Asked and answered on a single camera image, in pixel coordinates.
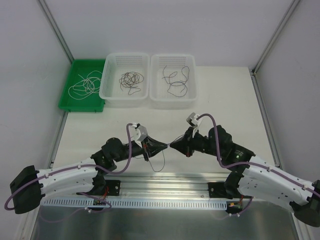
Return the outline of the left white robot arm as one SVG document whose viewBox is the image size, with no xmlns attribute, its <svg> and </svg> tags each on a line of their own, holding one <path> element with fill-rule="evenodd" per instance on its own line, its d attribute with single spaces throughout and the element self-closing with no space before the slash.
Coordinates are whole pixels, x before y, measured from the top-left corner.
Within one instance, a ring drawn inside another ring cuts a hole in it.
<svg viewBox="0 0 320 240">
<path fill-rule="evenodd" d="M 34 165 L 25 167 L 10 183 L 11 196 L 7 211 L 24 214 L 36 209 L 42 202 L 69 194 L 99 196 L 111 192 L 114 184 L 105 180 L 107 174 L 121 174 L 116 163 L 130 162 L 131 158 L 143 156 L 145 160 L 157 155 L 168 147 L 166 143 L 146 137 L 141 144 L 134 141 L 122 143 L 110 138 L 91 157 L 66 167 L 39 169 Z"/>
</svg>

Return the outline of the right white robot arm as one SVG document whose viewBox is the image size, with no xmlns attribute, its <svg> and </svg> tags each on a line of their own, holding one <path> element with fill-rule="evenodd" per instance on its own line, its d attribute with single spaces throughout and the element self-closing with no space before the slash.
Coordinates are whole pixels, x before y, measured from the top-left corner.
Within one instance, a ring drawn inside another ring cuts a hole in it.
<svg viewBox="0 0 320 240">
<path fill-rule="evenodd" d="M 201 152 L 221 158 L 222 165 L 230 170 L 221 197 L 265 200 L 292 212 L 301 222 L 319 227 L 320 182 L 303 180 L 268 165 L 251 150 L 234 143 L 220 125 L 211 128 L 208 136 L 193 133 L 193 128 L 189 127 L 170 147 L 186 157 Z"/>
</svg>

